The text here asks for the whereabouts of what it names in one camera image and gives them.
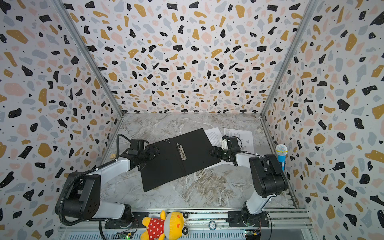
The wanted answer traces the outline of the orange and black folder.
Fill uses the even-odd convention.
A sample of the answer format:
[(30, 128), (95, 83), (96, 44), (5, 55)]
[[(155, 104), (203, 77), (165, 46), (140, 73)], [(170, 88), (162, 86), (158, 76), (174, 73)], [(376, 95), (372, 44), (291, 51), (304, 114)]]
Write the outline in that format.
[(213, 148), (204, 129), (198, 129), (151, 145), (160, 154), (140, 170), (144, 192), (193, 174), (221, 160), (210, 155)]

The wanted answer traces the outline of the text printed paper sheet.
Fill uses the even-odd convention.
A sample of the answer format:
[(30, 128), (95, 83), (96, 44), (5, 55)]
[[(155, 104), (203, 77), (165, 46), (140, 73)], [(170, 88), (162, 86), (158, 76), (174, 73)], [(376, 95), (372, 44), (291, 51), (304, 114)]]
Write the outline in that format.
[(210, 143), (213, 147), (222, 147), (222, 134), (219, 130), (219, 128), (212, 128), (209, 130), (204, 130), (205, 134), (207, 135)]

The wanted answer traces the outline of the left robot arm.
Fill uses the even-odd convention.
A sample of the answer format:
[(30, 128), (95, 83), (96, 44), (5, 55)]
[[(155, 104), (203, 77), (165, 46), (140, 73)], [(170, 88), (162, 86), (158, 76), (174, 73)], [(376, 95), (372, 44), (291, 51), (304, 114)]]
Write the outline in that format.
[(145, 164), (160, 154), (157, 147), (142, 151), (129, 150), (121, 159), (111, 160), (85, 172), (69, 174), (55, 206), (55, 213), (65, 226), (85, 221), (117, 220), (126, 227), (133, 221), (127, 204), (101, 200), (102, 186), (115, 177)]

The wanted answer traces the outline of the technical drawing paper sheet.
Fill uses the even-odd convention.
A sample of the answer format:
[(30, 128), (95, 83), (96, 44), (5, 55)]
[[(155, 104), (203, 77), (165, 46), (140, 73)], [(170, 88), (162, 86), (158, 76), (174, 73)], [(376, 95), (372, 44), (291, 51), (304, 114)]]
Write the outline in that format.
[(237, 137), (240, 139), (239, 144), (241, 145), (242, 151), (246, 151), (254, 154), (254, 142), (253, 133), (251, 131), (224, 129), (224, 134), (228, 137)]

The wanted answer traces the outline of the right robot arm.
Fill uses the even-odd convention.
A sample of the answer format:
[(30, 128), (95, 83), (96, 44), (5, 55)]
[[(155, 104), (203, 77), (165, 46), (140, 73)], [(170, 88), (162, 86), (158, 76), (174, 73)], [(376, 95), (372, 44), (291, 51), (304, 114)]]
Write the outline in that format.
[(236, 140), (223, 140), (221, 147), (213, 147), (210, 155), (221, 163), (250, 169), (254, 192), (240, 211), (228, 213), (231, 227), (269, 226), (265, 207), (268, 202), (288, 189), (288, 180), (275, 154), (258, 155), (241, 150)]

